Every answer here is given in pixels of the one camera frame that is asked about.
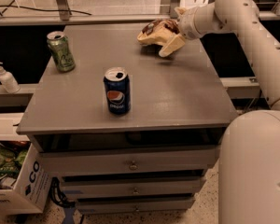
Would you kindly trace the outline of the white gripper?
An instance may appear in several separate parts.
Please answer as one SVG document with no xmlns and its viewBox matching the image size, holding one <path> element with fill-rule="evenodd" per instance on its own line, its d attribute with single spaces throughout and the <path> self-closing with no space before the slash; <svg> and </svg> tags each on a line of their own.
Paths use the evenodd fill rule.
<svg viewBox="0 0 280 224">
<path fill-rule="evenodd" d="M 178 29 L 181 35 L 172 35 L 159 51 L 161 57 L 167 57 L 185 45 L 185 38 L 188 40 L 198 39 L 203 35 L 195 25 L 195 14 L 198 7 L 185 8 L 176 7 L 175 13 L 178 16 Z"/>
</svg>

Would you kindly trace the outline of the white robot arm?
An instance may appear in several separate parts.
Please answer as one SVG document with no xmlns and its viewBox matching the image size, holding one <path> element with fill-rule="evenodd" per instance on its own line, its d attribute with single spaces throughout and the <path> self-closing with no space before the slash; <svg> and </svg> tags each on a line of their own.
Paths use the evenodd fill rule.
<svg viewBox="0 0 280 224">
<path fill-rule="evenodd" d="M 280 43 L 259 21 L 253 0 L 215 0 L 176 7 L 181 38 L 236 35 L 268 110 L 244 113 L 222 137 L 219 224 L 280 224 Z"/>
</svg>

